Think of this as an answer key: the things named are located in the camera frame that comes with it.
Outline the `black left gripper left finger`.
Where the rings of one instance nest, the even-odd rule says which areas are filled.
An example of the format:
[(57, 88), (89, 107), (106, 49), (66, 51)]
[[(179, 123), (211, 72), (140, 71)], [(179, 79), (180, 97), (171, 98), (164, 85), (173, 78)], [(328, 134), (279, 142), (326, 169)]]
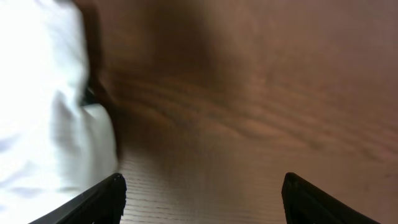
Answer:
[(126, 191), (125, 178), (114, 173), (30, 224), (120, 224)]

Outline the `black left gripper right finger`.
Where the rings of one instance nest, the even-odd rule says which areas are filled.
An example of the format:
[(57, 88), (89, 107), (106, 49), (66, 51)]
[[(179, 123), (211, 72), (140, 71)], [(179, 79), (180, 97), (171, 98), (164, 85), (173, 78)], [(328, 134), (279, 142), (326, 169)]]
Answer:
[(282, 200), (287, 224), (379, 224), (293, 172), (284, 177)]

